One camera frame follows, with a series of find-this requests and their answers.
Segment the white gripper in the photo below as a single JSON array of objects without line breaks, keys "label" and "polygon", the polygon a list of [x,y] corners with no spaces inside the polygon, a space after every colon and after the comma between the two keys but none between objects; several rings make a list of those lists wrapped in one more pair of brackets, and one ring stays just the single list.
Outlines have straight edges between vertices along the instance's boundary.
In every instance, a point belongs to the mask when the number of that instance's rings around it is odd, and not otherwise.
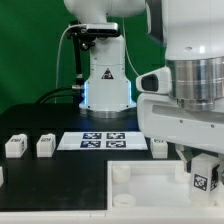
[{"label": "white gripper", "polygon": [[178,107],[167,95],[142,93],[137,118],[145,137],[176,144],[187,173],[191,172],[191,147],[224,154],[224,99],[217,100],[212,111],[197,112]]}]

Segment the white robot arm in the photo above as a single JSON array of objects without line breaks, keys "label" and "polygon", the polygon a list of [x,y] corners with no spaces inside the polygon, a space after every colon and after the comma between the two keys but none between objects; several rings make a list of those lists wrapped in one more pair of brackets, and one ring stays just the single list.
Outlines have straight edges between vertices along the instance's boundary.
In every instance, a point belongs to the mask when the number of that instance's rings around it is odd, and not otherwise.
[{"label": "white robot arm", "polygon": [[224,0],[64,0],[85,30],[108,16],[147,13],[166,64],[136,79],[144,136],[224,151]]}]

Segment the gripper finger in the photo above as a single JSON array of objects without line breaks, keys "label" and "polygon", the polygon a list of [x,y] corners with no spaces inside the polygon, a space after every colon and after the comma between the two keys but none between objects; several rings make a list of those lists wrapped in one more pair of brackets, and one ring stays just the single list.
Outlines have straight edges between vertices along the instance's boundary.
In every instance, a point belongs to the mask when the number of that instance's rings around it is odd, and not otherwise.
[{"label": "gripper finger", "polygon": [[213,191],[214,189],[216,189],[218,183],[223,181],[223,179],[224,179],[224,167],[222,164],[219,164],[212,169],[210,190]]}]

